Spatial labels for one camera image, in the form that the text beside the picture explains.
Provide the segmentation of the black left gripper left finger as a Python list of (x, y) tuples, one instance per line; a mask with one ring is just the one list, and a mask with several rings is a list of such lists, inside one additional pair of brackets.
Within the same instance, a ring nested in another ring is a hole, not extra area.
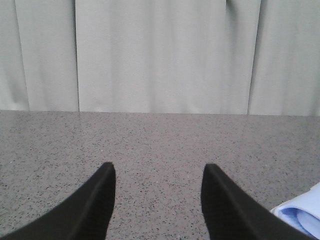
[(115, 206), (116, 171), (99, 169), (58, 206), (4, 240), (104, 240)]

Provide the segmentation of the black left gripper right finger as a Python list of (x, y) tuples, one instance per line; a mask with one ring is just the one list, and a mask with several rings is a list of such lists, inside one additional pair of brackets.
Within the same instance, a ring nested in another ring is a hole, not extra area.
[(201, 210), (211, 240), (310, 240), (270, 213), (217, 164), (203, 170)]

